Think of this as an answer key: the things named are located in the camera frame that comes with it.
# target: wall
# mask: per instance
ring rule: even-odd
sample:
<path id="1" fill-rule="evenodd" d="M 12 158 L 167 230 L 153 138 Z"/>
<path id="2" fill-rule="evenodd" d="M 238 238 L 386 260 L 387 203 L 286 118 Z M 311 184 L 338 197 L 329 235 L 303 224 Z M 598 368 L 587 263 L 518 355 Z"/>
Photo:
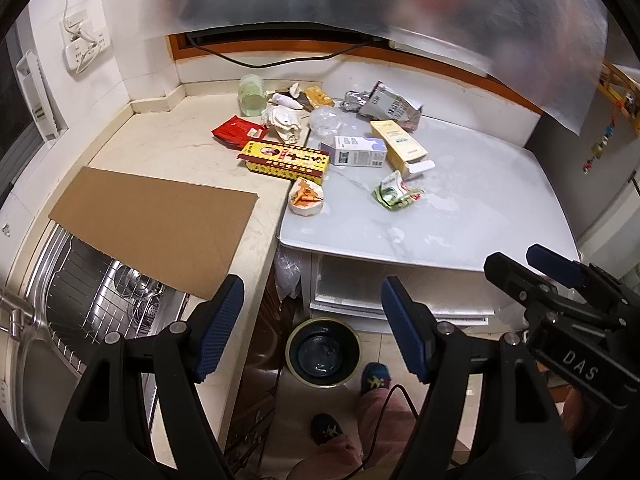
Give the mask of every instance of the wall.
<path id="1" fill-rule="evenodd" d="M 314 54 L 252 52 L 229 56 L 251 64 L 265 64 Z M 248 73 L 257 73 L 265 79 L 321 81 L 322 88 L 335 99 L 343 99 L 347 90 L 369 91 L 381 80 L 407 98 L 420 101 L 426 116 L 460 124 L 518 146 L 524 146 L 540 118 L 538 114 L 491 92 L 445 76 L 351 56 L 259 70 L 247 69 L 215 56 L 178 60 L 176 66 L 181 83 L 237 80 Z"/>
<path id="2" fill-rule="evenodd" d="M 633 184 L 628 184 L 578 239 L 582 261 L 620 278 L 640 261 L 639 233 L 640 198 Z"/>
<path id="3" fill-rule="evenodd" d="M 602 158 L 589 174 L 582 172 L 591 147 L 604 135 L 611 109 L 611 101 L 596 92 L 580 137 L 545 114 L 526 145 L 545 170 L 575 238 L 598 219 L 640 161 L 640 139 L 620 117 Z"/>
<path id="4" fill-rule="evenodd" d="M 166 39 L 142 39 L 138 0 L 102 0 L 102 4 L 129 97 L 164 97 L 174 90 L 180 83 Z"/>
<path id="5" fill-rule="evenodd" d="M 56 104 L 59 127 L 68 130 L 38 152 L 0 210 L 2 225 L 8 224 L 11 230 L 10 237 L 0 238 L 0 283 L 6 282 L 20 245 L 46 199 L 79 155 L 129 102 L 113 49 L 101 53 L 81 75 L 66 70 L 60 29 L 64 7 L 64 0 L 31 0 L 18 20 L 22 49 L 36 51 Z M 79 9 L 87 11 L 95 28 L 106 24 L 102 0 L 69 0 L 69 14 Z"/>

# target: red package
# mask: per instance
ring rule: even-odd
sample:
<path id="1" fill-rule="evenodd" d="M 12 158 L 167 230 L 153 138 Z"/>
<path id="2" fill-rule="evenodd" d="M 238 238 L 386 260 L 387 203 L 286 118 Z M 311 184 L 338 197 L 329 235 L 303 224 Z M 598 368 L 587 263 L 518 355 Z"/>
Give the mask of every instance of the red package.
<path id="1" fill-rule="evenodd" d="M 267 128 L 260 124 L 245 121 L 238 116 L 231 117 L 211 132 L 214 137 L 230 148 L 242 150 L 250 140 L 259 140 L 267 134 Z"/>

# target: yellow box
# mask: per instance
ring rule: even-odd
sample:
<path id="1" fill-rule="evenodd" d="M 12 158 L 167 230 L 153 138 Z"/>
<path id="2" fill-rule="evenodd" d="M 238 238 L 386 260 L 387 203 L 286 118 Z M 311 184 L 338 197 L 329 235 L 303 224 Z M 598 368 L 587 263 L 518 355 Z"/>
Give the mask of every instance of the yellow box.
<path id="1" fill-rule="evenodd" d="M 329 165 L 329 154 L 304 146 L 291 146 L 270 140 L 250 140 L 238 155 L 251 171 L 296 180 L 299 176 L 322 184 Z"/>
<path id="2" fill-rule="evenodd" d="M 420 142 L 394 121 L 371 121 L 370 124 L 373 136 L 385 139 L 386 158 L 396 170 L 402 171 L 405 163 L 411 164 L 429 158 L 429 152 L 420 145 Z"/>

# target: green wrapper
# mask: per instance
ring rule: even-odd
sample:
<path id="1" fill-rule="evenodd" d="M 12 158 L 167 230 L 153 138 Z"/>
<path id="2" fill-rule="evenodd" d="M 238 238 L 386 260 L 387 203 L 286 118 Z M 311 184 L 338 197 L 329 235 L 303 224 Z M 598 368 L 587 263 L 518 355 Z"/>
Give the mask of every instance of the green wrapper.
<path id="1" fill-rule="evenodd" d="M 373 190 L 373 197 L 389 211 L 411 205 L 424 193 L 423 189 L 409 188 L 398 170 L 384 178 Z"/>

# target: metal dish rack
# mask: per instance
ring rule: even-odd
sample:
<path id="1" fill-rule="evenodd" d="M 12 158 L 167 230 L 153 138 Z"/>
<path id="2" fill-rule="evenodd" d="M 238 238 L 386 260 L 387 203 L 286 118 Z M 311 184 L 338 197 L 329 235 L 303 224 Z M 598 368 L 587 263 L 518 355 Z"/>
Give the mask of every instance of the metal dish rack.
<path id="1" fill-rule="evenodd" d="M 109 332 L 147 335 L 165 286 L 78 238 L 69 236 L 47 291 L 47 322 L 54 344 L 83 373 Z"/>

